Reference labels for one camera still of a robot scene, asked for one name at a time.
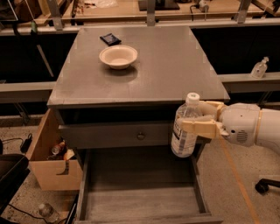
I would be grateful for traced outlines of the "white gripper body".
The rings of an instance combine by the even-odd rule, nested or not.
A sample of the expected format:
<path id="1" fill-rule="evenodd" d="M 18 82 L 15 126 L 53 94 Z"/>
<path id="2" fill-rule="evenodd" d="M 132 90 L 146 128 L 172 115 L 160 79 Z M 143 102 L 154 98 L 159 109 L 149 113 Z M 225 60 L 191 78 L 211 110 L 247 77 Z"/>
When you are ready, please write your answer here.
<path id="1" fill-rule="evenodd" d="M 255 104 L 236 103 L 225 107 L 219 117 L 221 135 L 231 144 L 253 145 L 259 114 L 260 108 Z"/>

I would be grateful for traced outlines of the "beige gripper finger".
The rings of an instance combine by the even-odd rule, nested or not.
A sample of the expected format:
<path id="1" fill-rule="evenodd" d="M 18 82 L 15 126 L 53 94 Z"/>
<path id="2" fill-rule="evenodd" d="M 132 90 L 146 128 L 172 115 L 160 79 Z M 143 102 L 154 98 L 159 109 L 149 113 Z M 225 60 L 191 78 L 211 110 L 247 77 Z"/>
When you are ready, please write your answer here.
<path id="1" fill-rule="evenodd" d="M 209 121 L 187 121 L 186 119 L 179 119 L 178 125 L 183 131 L 193 133 L 200 137 L 215 139 L 229 136 L 229 133 L 224 130 L 222 123 L 216 122 L 213 119 Z"/>
<path id="2" fill-rule="evenodd" d="M 221 101 L 200 101 L 199 109 L 203 115 L 219 117 L 226 105 Z"/>

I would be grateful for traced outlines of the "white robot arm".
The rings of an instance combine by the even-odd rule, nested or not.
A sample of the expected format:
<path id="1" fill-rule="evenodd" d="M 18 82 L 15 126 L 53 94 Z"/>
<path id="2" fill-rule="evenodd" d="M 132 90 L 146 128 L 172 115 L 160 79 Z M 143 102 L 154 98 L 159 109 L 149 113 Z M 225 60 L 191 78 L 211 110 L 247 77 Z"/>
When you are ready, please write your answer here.
<path id="1" fill-rule="evenodd" d="M 280 153 L 280 111 L 255 104 L 225 105 L 218 101 L 200 101 L 203 116 L 179 118 L 178 126 L 200 137 L 224 138 L 231 144 L 258 145 Z"/>

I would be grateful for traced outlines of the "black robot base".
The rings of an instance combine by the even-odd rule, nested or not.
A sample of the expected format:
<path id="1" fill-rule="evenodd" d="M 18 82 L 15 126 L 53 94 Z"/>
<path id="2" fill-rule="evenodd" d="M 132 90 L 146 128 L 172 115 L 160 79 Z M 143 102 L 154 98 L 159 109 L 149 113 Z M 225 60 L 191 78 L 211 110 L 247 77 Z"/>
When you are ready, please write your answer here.
<path id="1" fill-rule="evenodd" d="M 28 164 L 25 155 L 4 154 L 3 141 L 0 141 L 0 214 L 30 173 Z"/>

